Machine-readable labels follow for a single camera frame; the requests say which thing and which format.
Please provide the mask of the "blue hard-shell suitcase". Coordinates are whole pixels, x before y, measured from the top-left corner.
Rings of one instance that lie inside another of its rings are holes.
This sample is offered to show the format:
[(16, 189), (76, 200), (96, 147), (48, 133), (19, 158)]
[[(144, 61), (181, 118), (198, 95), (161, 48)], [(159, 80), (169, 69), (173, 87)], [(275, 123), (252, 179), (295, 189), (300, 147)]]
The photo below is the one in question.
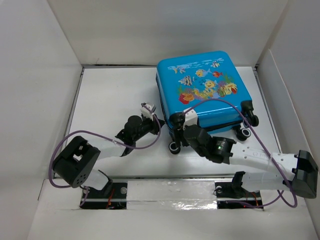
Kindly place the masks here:
[(240, 141), (251, 135), (243, 118), (253, 127), (259, 125), (252, 97), (224, 51), (163, 59), (156, 66), (156, 83), (172, 154), (182, 147), (175, 143), (175, 124), (184, 123), (185, 109), (196, 111), (197, 124), (209, 134), (234, 130)]

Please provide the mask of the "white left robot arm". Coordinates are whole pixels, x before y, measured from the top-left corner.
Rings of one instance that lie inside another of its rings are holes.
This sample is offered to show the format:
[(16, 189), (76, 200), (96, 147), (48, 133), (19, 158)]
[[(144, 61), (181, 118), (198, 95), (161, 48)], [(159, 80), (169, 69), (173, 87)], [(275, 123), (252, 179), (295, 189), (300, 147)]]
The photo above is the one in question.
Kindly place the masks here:
[(107, 140), (103, 137), (102, 147), (90, 144), (78, 135), (60, 152), (54, 154), (49, 169), (57, 173), (66, 183), (66, 188), (88, 188), (90, 194), (107, 198), (112, 191), (113, 181), (101, 170), (94, 170), (97, 160), (111, 157), (124, 157), (134, 149), (136, 143), (147, 134), (160, 136), (164, 120), (145, 116), (130, 116), (123, 129), (115, 136), (119, 141)]

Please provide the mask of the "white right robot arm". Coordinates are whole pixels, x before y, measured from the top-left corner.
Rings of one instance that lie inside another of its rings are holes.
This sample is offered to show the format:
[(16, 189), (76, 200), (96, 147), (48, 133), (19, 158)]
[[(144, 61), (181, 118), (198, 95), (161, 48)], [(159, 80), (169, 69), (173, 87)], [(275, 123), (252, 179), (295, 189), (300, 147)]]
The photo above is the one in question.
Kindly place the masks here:
[(251, 167), (234, 174), (232, 181), (220, 183), (216, 194), (220, 198), (240, 199), (247, 192), (260, 190), (292, 190), (297, 196), (314, 199), (317, 196), (319, 167), (305, 150), (297, 154), (270, 153), (236, 142), (231, 138), (211, 136), (194, 124), (179, 130), (182, 139), (200, 157), (216, 164)]

